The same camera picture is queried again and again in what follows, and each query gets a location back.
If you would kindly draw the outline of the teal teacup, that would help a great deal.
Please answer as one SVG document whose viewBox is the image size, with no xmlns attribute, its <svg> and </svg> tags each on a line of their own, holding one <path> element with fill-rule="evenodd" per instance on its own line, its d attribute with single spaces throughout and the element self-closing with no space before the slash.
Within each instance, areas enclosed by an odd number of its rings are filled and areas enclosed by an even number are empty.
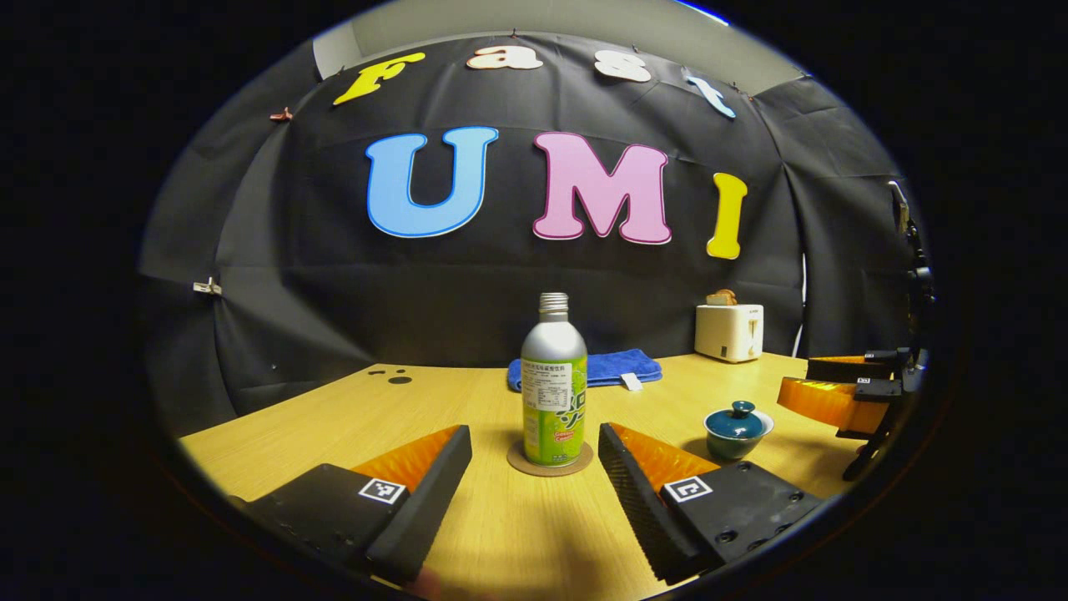
<svg viewBox="0 0 1068 601">
<path fill-rule="evenodd" d="M 716 460 L 732 461 L 743 459 L 775 427 L 775 422 L 770 415 L 759 410 L 754 410 L 744 420 L 745 425 L 750 426 L 747 431 L 752 434 L 741 438 L 726 437 L 726 434 L 722 434 L 724 432 L 723 427 L 717 430 L 713 425 L 725 425 L 726 422 L 731 422 L 728 414 L 732 413 L 733 411 L 722 410 L 709 414 L 705 420 L 705 445 L 710 456 Z"/>
</svg>

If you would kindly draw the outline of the silver green water bottle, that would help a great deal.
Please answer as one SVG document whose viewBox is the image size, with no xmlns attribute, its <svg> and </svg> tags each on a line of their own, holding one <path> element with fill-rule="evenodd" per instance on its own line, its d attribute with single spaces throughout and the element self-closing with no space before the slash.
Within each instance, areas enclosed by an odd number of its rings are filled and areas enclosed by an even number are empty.
<svg viewBox="0 0 1068 601">
<path fill-rule="evenodd" d="M 574 464 L 585 442 L 588 354 L 568 309 L 567 294 L 541 292 L 520 351 L 523 453 L 538 466 Z"/>
</svg>

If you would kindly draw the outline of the folded blue towel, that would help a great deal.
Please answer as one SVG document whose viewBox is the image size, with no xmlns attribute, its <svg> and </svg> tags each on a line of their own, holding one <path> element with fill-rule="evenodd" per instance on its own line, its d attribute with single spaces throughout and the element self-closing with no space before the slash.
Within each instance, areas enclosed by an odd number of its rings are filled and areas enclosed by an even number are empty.
<svg viewBox="0 0 1068 601">
<path fill-rule="evenodd" d="M 556 365 L 574 364 L 577 359 L 533 359 L 535 364 Z M 593 386 L 611 386 L 622 383 L 622 376 L 633 374 L 639 381 L 657 381 L 662 379 L 662 368 L 644 351 L 632 349 L 614 351 L 613 353 L 587 357 L 587 384 Z M 521 391 L 523 385 L 523 359 L 515 359 L 508 366 L 506 381 L 512 391 Z"/>
</svg>

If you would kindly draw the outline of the white toaster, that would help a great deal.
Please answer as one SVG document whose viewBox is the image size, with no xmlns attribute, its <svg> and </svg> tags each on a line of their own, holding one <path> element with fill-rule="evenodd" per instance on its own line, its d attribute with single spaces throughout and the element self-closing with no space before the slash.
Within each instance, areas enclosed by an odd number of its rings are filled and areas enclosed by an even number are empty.
<svg viewBox="0 0 1068 601">
<path fill-rule="evenodd" d="M 694 350 L 732 364 L 759 358 L 763 317 L 761 305 L 701 305 L 697 307 Z"/>
</svg>

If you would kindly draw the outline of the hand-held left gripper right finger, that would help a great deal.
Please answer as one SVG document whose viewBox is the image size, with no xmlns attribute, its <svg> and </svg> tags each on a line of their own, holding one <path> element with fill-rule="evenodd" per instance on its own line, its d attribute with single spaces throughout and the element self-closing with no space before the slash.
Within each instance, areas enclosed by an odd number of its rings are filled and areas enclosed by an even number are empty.
<svg viewBox="0 0 1068 601">
<path fill-rule="evenodd" d="M 752 462 L 718 466 L 614 422 L 598 454 L 653 574 L 668 585 L 770 543 L 823 499 Z"/>
</svg>

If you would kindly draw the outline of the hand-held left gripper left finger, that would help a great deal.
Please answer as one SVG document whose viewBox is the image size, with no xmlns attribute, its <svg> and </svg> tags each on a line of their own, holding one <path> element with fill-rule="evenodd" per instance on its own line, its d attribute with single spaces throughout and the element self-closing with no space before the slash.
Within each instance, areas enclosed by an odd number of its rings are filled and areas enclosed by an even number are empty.
<svg viewBox="0 0 1068 601">
<path fill-rule="evenodd" d="M 415 581 L 471 460 L 466 425 L 446 427 L 354 468 L 320 464 L 244 512 L 335 566 Z"/>
</svg>

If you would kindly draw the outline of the round brown coaster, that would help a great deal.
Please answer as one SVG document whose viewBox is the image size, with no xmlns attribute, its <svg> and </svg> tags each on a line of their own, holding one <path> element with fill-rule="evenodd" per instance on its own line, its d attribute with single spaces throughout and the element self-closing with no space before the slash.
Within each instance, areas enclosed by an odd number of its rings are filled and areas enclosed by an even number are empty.
<svg viewBox="0 0 1068 601">
<path fill-rule="evenodd" d="M 511 445 L 511 450 L 508 450 L 506 457 L 511 466 L 517 469 L 519 472 L 522 472 L 522 474 L 537 477 L 563 477 L 583 471 L 583 469 L 588 466 L 591 461 L 595 459 L 595 456 L 596 453 L 592 450 L 587 442 L 584 442 L 579 453 L 579 457 L 577 457 L 572 463 L 568 463 L 564 466 L 541 466 L 527 460 L 523 440 L 518 440 Z"/>
</svg>

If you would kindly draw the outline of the teal teacup lid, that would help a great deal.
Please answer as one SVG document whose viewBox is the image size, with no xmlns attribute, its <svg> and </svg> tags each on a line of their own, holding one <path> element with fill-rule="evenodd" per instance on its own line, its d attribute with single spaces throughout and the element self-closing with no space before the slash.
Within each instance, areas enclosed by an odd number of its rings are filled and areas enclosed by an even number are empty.
<svg viewBox="0 0 1068 601">
<path fill-rule="evenodd" d="M 710 434 L 729 440 L 755 440 L 766 432 L 763 420 L 755 414 L 756 406 L 750 401 L 733 401 L 731 408 L 710 414 L 705 427 Z"/>
</svg>

